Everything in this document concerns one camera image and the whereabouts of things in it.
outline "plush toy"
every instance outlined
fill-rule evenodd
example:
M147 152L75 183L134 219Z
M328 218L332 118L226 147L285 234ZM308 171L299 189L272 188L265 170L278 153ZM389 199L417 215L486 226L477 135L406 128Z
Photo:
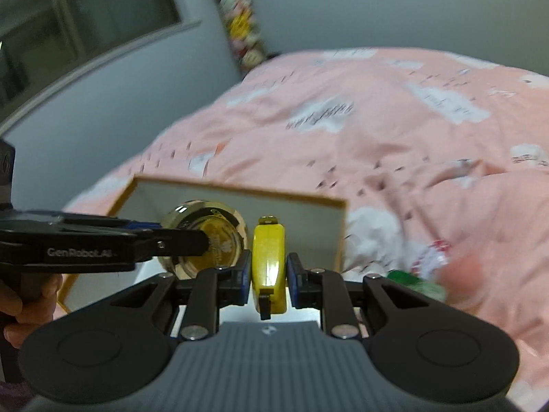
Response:
M244 39L243 43L245 43L246 46L248 46L249 48L253 48L255 44L259 42L259 40L260 40L259 34L255 32L250 32Z
M244 40L252 31L250 25L250 12L245 12L235 17L229 23L229 36L231 39Z
M239 59L244 57L246 54L246 43L240 39L232 39L231 44L233 46L233 51Z
M248 70L251 70L264 61L265 56L263 53L255 48L250 49L246 54L244 54L244 57L242 57L242 65L244 65L244 67Z
M221 12L226 18L234 18L233 14L235 13L237 2L238 0L221 0L219 2Z
M227 13L229 19L235 19L236 17L248 12L251 13L252 1L251 0L236 0L231 12Z

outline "white wall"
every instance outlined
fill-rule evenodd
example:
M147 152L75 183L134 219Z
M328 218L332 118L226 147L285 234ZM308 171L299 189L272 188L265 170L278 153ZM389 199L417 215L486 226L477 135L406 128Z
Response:
M62 208L239 81L215 2L185 0L185 6L191 19L202 20L199 27L87 74L4 135L16 147L16 207Z
M254 0L270 50L419 46L549 75L549 0Z

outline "handle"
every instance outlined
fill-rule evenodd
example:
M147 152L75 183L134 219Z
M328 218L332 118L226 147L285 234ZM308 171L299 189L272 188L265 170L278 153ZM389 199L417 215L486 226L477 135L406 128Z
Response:
M0 271L0 279L16 292L23 302L39 299L42 296L42 285L50 277L51 274L21 273L4 269ZM4 327L13 322L13 316L0 312L0 381L21 383L24 379L17 363L19 351L4 338Z

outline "round gold container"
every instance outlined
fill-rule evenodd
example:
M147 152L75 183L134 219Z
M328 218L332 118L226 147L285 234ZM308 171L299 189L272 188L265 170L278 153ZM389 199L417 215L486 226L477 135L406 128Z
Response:
M208 251L201 256L159 257L162 266L180 279L194 278L205 268L235 266L242 251L248 247L242 215L223 203L186 202L168 214L161 225L172 229L199 229L210 240Z

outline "pink comforter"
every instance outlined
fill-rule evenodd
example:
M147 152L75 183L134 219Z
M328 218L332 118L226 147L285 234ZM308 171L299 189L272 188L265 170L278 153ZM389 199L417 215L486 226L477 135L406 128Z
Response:
M506 330L549 385L549 78L415 49L282 56L175 123L68 209L104 214L135 173L349 201L346 268L424 268Z

